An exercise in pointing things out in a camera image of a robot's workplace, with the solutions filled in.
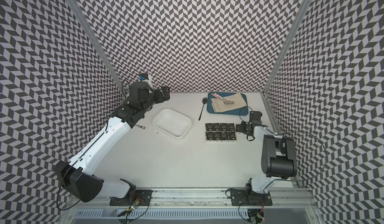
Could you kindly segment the white plastic storage box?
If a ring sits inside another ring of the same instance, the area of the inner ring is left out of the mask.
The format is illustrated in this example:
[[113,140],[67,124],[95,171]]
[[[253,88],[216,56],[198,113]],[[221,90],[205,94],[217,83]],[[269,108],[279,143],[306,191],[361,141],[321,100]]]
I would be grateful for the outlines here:
[[192,120],[179,112],[166,108],[155,116],[153,125],[175,139],[182,139],[189,131]]

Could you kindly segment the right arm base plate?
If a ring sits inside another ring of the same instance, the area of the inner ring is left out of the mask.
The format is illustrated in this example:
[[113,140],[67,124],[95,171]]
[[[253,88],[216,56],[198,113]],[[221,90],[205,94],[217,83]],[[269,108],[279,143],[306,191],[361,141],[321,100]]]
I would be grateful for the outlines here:
[[242,189],[229,189],[226,192],[228,198],[231,199],[232,206],[272,206],[272,198],[270,194],[258,194],[251,193],[248,197],[246,197],[245,190]]

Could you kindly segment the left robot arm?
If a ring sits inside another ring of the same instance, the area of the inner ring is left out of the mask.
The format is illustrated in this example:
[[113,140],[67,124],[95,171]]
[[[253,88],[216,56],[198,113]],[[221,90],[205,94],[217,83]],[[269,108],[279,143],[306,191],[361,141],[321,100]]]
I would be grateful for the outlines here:
[[129,96],[112,112],[102,130],[75,156],[54,166],[59,189],[68,191],[84,203],[96,197],[131,200],[136,191],[134,184],[124,179],[108,181],[94,173],[106,154],[145,117],[146,112],[169,99],[170,88],[167,86],[153,89],[143,81],[131,84]]

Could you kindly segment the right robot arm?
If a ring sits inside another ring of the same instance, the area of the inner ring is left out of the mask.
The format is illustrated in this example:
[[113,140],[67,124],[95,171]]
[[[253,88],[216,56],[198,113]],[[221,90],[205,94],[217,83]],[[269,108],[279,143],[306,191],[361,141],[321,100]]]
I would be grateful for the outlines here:
[[267,195],[277,181],[290,181],[298,172],[296,142],[276,134],[262,124],[262,113],[250,111],[249,121],[242,121],[239,131],[249,142],[261,144],[261,171],[245,186],[245,197]]

